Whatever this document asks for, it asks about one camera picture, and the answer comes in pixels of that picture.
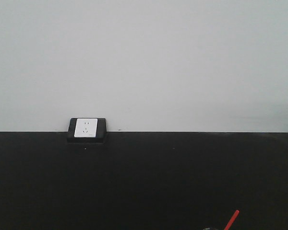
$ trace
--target wall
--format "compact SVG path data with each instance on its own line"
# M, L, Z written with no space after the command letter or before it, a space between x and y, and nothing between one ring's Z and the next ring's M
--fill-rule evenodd
M0 0L0 131L288 132L288 0Z

